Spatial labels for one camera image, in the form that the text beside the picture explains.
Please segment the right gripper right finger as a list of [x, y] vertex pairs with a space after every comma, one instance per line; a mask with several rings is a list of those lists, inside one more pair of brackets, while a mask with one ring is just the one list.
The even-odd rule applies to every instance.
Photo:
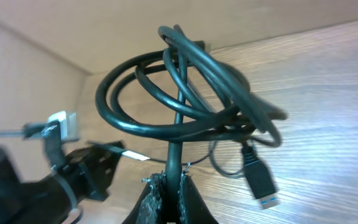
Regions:
[[218, 224], [191, 176], [184, 172], [178, 191], [178, 212], [181, 224]]

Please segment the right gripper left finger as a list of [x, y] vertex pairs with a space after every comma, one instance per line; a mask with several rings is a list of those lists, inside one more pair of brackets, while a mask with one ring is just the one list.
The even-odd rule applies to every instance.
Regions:
[[164, 224], [164, 175], [152, 174], [136, 202], [122, 224]]

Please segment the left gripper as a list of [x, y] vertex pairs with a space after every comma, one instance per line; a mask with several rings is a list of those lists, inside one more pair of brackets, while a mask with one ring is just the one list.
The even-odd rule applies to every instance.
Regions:
[[88, 147], [71, 151], [66, 156], [68, 168], [58, 172], [79, 201], [90, 199], [103, 202], [109, 197], [108, 188], [122, 156], [138, 161], [150, 160], [150, 157], [125, 149], [122, 141], [87, 143]]

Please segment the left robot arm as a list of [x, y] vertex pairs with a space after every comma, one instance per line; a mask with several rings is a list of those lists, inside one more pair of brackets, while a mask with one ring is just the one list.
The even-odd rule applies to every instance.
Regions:
[[62, 169], [35, 182], [21, 182], [0, 146], [0, 223], [61, 223], [82, 200], [105, 201], [127, 151], [122, 141], [90, 142], [68, 153]]

